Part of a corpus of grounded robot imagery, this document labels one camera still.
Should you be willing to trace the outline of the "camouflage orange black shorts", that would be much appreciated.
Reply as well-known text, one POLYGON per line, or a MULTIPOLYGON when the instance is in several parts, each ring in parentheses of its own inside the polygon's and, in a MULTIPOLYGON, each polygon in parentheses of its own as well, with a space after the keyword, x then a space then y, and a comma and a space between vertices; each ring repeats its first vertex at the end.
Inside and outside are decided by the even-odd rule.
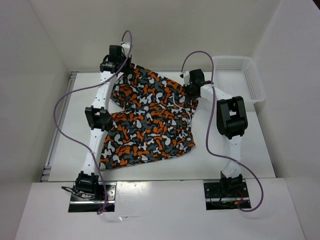
POLYGON ((102 144, 101 170, 113 170, 176 158, 196 143, 192 117, 198 100, 157 72, 131 64, 115 82, 110 99, 123 110, 102 144))

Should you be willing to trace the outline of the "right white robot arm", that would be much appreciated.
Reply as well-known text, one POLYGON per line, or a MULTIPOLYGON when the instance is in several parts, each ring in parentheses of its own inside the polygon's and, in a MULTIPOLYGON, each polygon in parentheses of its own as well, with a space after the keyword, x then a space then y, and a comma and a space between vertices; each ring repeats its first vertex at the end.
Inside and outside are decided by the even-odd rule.
POLYGON ((214 157, 227 159, 220 171, 219 191, 230 197, 243 182, 241 170, 241 142, 248 128, 245 101, 241 96, 231 96, 213 85, 212 80, 205 80, 201 69, 185 71, 180 74, 184 80, 184 90, 191 99, 203 98, 212 103, 205 146, 214 157), (209 149, 209 134, 213 117, 216 117, 216 129, 223 139, 223 153, 216 154, 209 149))

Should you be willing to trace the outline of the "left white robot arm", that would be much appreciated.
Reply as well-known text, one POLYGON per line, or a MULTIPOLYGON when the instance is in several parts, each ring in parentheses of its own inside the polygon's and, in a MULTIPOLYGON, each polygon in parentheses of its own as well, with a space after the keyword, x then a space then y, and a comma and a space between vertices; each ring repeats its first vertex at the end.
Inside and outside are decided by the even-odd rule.
POLYGON ((102 174, 99 172, 99 158, 102 144, 113 125, 109 113, 109 101, 113 86, 120 73, 128 69, 131 63, 132 44, 122 41, 120 45, 110 45, 100 64, 100 81, 92 104, 86 107, 84 114, 90 129, 89 144, 83 167, 75 180, 75 190, 87 199, 94 200, 107 190, 102 174))

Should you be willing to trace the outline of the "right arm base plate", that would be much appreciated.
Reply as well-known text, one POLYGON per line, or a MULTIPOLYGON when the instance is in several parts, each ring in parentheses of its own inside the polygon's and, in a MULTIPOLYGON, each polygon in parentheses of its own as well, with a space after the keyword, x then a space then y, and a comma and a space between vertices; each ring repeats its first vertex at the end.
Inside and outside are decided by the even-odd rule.
POLYGON ((252 208, 247 183, 242 182, 237 189, 223 193, 218 180, 204 181, 204 196, 206 210, 233 210, 238 208, 249 210, 252 208))

